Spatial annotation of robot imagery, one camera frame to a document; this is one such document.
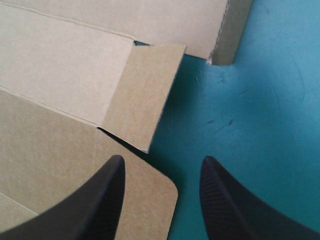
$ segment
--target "scratch mark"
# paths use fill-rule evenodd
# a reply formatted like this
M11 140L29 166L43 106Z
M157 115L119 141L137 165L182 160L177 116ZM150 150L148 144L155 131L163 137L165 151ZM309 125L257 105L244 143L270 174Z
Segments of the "scratch mark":
M295 148L296 148L295 156L297 157L299 155L298 141L295 135L292 135L292 137L293 137Z
M274 100L275 100L275 103L276 103L276 107L277 107L277 113L279 114L280 113L280 105L279 105L279 101L278 101L274 86L272 86L271 82L269 82L269 85L270 85L270 87L272 89L273 97L274 97Z
M248 92L248 88L246 88L244 91L242 91L242 92L239 94L239 97L242 97L243 95L245 95L246 92Z
M306 94L306 88L305 88L305 81L304 81L304 78L302 76L302 72L301 72L301 69L300 67L298 66L298 63L296 61L296 59L294 58L294 56L292 56L292 54L290 53L291 55L291 58L293 60L293 63L296 67L296 69L298 70L298 73L299 73L299 76L300 76L300 81L301 81L301 98L300 98L300 102L302 103L304 100L305 100L305 94Z
M264 6L265 10L266 10L266 13L269 15L269 10L266 6Z
M220 127L217 131L215 131L215 132L214 132L214 135L217 134L218 132L220 132L221 130L225 129L226 127L230 126L233 122L234 122L234 120L231 119L226 125L223 125L223 126Z
M198 83L198 86L200 87L200 82L199 82L198 77L196 76L195 79L196 79L196 82Z

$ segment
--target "teal tabletop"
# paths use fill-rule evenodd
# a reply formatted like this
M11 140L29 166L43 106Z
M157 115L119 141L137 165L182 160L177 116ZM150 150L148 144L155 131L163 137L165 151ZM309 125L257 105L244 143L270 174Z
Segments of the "teal tabletop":
M169 240L207 240L204 156L263 201L320 231L320 0L254 0L234 63L185 55L142 157L179 198Z

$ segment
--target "cardboard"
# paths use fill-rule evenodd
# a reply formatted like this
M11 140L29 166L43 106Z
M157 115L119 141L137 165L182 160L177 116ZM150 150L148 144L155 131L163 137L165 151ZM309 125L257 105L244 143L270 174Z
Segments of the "cardboard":
M38 214L0 192L0 233Z
M185 45L187 54L224 65L233 61L252 0L3 2L151 45Z
M54 206L122 155L116 239L166 239L175 185L97 127L148 151L184 51L135 46L98 26L0 2L1 231Z
M0 28L0 86L148 152L184 46L134 46L3 4Z
M126 182L116 239L167 238L178 197L170 179L91 125L5 91L0 109L0 197L17 202L6 211L15 224L66 198L118 154ZM2 198L3 213L8 204ZM7 221L0 214L0 226Z

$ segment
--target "cardboard flap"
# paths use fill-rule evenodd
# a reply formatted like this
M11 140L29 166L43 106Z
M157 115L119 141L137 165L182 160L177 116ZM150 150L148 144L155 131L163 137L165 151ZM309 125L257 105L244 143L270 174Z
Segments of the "cardboard flap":
M0 88L148 151L185 47L0 4Z
M0 192L0 233L38 214Z
M125 193L116 239L167 239L178 197L169 178L101 130L1 90L0 111L1 193L40 214L121 155Z
M252 0L3 0L151 45L181 44L186 53L208 59L219 36L215 61L231 64Z
M148 152L184 51L181 45L134 46L102 127Z

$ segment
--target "box flap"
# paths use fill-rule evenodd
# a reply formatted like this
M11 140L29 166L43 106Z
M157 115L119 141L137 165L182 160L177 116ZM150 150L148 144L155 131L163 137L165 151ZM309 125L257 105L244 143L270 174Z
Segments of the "box flap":
M38 214L0 192L0 233Z
M231 64L252 0L4 0L31 11L55 16L151 45L181 44L186 53L208 59L218 35L231 51L219 47L215 60ZM222 27L227 20L229 27Z
M0 87L148 151L185 47L0 4Z
M181 45L133 47L102 127L148 152L184 51Z
M116 239L167 238L178 197L170 179L91 125L1 90L0 110L1 193L40 214L121 155L126 179Z

